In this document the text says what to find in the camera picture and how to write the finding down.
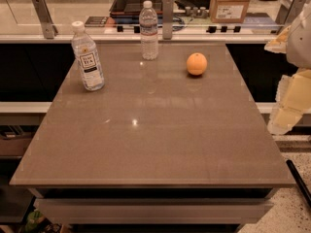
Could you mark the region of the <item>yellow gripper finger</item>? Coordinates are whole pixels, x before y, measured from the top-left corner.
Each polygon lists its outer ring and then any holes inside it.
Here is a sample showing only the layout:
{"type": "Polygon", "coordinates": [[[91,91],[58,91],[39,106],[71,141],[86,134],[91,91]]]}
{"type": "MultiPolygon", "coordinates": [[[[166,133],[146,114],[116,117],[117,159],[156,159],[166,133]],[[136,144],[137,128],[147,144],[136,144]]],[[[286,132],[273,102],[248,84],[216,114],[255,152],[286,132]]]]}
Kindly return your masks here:
{"type": "Polygon", "coordinates": [[[273,53],[286,53],[289,31],[290,27],[283,29],[274,40],[264,46],[264,49],[273,53]]]}
{"type": "Polygon", "coordinates": [[[273,135],[284,135],[311,109],[311,70],[298,69],[292,76],[283,75],[275,100],[267,128],[273,135]]]}

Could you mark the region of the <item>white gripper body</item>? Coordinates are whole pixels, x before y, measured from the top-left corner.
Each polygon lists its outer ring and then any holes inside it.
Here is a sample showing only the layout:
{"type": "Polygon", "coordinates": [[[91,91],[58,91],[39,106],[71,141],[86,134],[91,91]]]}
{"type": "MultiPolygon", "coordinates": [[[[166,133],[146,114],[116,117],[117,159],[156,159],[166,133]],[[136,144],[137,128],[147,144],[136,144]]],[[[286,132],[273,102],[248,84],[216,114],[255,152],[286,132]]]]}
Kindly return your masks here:
{"type": "Polygon", "coordinates": [[[311,3],[304,5],[291,25],[287,60],[298,68],[311,69],[311,3]]]}

